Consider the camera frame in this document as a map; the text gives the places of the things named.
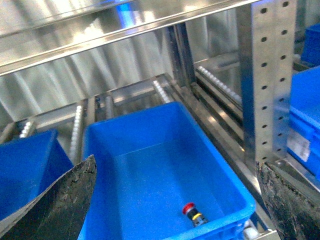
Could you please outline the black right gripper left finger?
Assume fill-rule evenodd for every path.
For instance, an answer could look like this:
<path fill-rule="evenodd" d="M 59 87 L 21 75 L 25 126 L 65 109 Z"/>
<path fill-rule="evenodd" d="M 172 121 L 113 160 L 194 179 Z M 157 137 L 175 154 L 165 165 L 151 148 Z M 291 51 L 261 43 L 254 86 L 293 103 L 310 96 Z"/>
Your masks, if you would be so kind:
<path fill-rule="evenodd" d="M 31 202 L 1 220 L 2 240 L 76 240 L 97 179 L 95 157 L 75 165 Z"/>

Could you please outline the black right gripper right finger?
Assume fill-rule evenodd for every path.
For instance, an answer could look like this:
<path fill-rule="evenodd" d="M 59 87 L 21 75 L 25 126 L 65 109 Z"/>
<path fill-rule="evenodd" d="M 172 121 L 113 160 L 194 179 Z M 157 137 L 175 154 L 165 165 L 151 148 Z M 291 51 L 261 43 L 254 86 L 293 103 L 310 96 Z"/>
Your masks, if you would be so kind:
<path fill-rule="evenodd" d="M 320 238 L 320 193 L 272 162 L 256 162 L 262 200 L 282 240 Z"/>

